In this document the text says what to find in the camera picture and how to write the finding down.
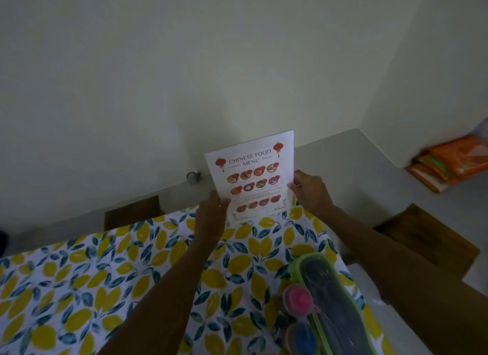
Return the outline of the person's right hand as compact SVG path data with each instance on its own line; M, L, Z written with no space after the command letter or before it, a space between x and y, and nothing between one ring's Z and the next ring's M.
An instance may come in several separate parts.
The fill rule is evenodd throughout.
M307 212L326 222L333 214L335 206L321 177L295 170L293 179L300 179L302 183L301 195L295 195L299 203Z

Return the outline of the person's left hand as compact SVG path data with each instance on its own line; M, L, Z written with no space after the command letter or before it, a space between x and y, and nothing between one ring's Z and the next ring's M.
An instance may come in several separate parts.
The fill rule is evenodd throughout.
M218 192L211 191L210 196L200 202L196 211L194 241L199 244L216 246L223 235L227 213L217 213L217 197L220 197Z

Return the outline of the white printed menu sheet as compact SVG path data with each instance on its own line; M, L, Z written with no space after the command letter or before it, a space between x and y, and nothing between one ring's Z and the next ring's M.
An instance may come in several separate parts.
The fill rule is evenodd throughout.
M288 184L294 173L294 131L206 153L216 190L230 199L231 226L289 211L293 207Z

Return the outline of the person's left forearm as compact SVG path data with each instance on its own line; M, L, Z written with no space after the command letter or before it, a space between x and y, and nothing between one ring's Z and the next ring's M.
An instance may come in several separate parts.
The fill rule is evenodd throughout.
M188 250L132 310L97 355L176 355L198 283L222 232L195 232Z

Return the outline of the person's right forearm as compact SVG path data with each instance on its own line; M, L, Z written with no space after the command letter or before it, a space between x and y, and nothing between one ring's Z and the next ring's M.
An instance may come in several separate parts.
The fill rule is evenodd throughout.
M488 297L421 255L328 205L329 226L434 355L488 355Z

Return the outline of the dark wooden stool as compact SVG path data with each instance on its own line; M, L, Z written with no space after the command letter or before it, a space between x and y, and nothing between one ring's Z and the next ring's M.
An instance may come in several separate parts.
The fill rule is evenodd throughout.
M373 229L420 254L433 265L462 279L480 249L416 204Z
M159 197L152 196L137 202L106 211L103 220L103 230L109 231L134 223L165 215L161 209Z

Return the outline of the pink lidded small container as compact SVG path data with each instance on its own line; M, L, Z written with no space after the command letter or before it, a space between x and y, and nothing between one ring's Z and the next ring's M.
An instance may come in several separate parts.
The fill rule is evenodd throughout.
M314 303L310 291L299 284L291 284L283 291L282 307L288 315L296 319L320 312L320 308Z

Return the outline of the green cutlery box clear lid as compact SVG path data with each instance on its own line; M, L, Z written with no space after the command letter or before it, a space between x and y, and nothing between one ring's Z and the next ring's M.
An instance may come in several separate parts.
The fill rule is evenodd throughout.
M334 266L321 253L308 253L289 266L292 282L311 294L308 315L320 355L379 355L365 325L362 309L345 288Z

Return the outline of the flat orange packet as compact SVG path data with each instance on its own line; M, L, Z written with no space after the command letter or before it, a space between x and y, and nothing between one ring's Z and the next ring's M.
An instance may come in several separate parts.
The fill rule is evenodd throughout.
M436 194L442 193L461 182L461 180L452 177L445 179L440 175L440 172L433 170L423 163L407 166L405 170Z

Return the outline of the green striped packet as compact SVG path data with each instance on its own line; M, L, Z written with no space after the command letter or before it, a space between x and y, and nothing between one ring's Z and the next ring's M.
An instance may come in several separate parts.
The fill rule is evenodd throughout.
M431 154L424 154L416 157L415 161L428 168L432 173L435 173L439 179L446 182L452 177L452 173L448 166Z

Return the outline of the blue lidded small container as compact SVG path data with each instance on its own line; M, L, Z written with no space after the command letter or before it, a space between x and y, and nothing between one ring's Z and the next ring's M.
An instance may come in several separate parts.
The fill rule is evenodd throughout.
M311 326L304 322L289 325L284 336L289 355L318 355L319 344Z

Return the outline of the lemon print tablecloth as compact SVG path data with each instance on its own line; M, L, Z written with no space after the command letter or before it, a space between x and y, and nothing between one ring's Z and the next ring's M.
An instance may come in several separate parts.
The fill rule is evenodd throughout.
M194 238L196 208L0 259L0 355L93 355ZM395 355L329 239L299 205L226 227L193 300L179 353L279 354L275 307L288 266L319 252L364 315L373 349Z

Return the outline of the large orange packet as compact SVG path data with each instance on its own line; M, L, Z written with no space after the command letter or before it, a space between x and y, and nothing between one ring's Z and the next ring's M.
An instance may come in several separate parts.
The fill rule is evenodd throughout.
M479 136L465 136L430 147L429 151L458 177L488 170L488 141Z

